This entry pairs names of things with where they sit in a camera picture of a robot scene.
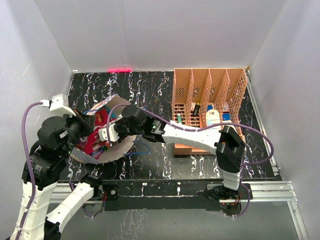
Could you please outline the blue checkered paper bag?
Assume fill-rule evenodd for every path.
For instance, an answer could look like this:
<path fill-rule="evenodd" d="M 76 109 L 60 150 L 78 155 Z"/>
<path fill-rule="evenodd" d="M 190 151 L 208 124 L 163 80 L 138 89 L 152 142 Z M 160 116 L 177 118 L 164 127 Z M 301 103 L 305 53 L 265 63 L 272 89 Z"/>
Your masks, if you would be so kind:
<path fill-rule="evenodd" d="M 122 110 L 128 104 L 126 99 L 114 94 L 85 111 L 85 115 L 95 117 L 93 132 L 79 140 L 70 157 L 84 164 L 104 164 L 124 157 L 132 148 L 136 136 L 121 140 L 114 126 L 122 118 Z"/>

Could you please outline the pink snack bag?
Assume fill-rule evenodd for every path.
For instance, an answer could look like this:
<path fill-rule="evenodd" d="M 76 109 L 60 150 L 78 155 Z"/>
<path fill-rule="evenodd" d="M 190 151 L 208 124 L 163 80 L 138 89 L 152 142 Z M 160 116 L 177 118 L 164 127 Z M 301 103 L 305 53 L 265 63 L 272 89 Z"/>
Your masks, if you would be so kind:
<path fill-rule="evenodd" d="M 94 114 L 94 130 L 87 137 L 86 144 L 84 146 L 84 152 L 96 159 L 104 152 L 105 141 L 100 140 L 99 130 L 104 128 L 108 120 L 108 111 L 105 107 L 100 108 Z"/>

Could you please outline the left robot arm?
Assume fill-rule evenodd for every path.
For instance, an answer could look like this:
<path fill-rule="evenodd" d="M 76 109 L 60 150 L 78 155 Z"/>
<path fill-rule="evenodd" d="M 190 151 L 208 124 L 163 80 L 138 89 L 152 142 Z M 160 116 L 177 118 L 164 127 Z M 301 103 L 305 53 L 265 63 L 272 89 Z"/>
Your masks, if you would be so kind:
<path fill-rule="evenodd" d="M 102 180 L 86 174 L 74 190 L 51 212 L 48 207 L 67 159 L 81 138 L 94 130 L 95 116 L 47 118 L 37 132 L 38 141 L 26 150 L 22 172 L 22 200 L 11 240 L 59 240 L 67 223 L 86 201 L 103 195 Z"/>

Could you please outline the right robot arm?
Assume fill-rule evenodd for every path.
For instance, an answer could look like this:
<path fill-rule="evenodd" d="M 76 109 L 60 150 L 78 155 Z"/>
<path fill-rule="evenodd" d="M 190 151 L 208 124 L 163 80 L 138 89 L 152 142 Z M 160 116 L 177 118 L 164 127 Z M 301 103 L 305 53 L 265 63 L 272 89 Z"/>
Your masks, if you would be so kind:
<path fill-rule="evenodd" d="M 241 192 L 241 165 L 245 143 L 230 125 L 215 123 L 197 128 L 168 121 L 145 109 L 129 104 L 109 131 L 121 142 L 128 136 L 140 135 L 153 143 L 181 144 L 205 150 L 216 156 L 223 174 L 222 185 L 209 191 L 213 199 L 235 199 Z"/>

